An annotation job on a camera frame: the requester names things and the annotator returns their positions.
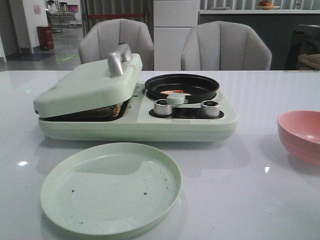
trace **pink bowl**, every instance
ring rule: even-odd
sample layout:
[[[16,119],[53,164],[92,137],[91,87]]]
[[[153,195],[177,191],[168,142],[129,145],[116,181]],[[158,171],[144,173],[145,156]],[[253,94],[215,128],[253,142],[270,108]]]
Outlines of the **pink bowl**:
[[[286,112],[277,122],[283,146],[297,158],[320,166],[320,111]]]

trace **table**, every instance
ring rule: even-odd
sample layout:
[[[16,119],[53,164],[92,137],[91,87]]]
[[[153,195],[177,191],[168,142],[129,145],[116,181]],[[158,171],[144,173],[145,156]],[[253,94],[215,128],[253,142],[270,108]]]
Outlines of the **table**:
[[[41,186],[67,157],[102,141],[46,137],[33,100],[68,71],[0,72],[0,239],[76,240],[40,204]],[[173,72],[146,71],[140,81]],[[221,142],[141,142],[170,155],[182,191],[165,219],[134,240],[318,240],[320,167],[288,153],[277,116],[320,111],[318,71],[199,71],[214,78],[238,114]]]

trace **trash can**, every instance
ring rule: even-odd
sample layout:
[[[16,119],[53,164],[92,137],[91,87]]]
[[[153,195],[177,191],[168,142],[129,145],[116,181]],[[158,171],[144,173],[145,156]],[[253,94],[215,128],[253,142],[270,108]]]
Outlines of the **trash can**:
[[[50,50],[54,48],[54,40],[51,33],[51,26],[37,26],[39,44],[41,50]]]

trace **frying pan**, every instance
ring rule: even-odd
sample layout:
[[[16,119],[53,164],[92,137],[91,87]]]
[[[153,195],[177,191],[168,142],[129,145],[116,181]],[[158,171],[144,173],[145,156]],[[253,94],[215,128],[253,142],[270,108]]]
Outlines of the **frying pan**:
[[[206,76],[195,74],[173,73],[152,77],[145,84],[147,95],[153,99],[166,99],[168,94],[162,91],[182,90],[188,104],[201,103],[216,95],[220,85]]]

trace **chair back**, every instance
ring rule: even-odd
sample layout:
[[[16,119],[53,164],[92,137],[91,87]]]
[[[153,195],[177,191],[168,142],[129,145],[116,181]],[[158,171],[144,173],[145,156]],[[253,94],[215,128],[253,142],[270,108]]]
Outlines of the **chair back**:
[[[108,58],[120,43],[129,45],[131,52],[139,54],[142,70],[153,69],[154,44],[145,23],[129,19],[113,19],[97,23],[79,45],[81,63]]]
[[[272,54],[249,26],[214,21],[194,26],[181,55],[183,70],[269,70]]]

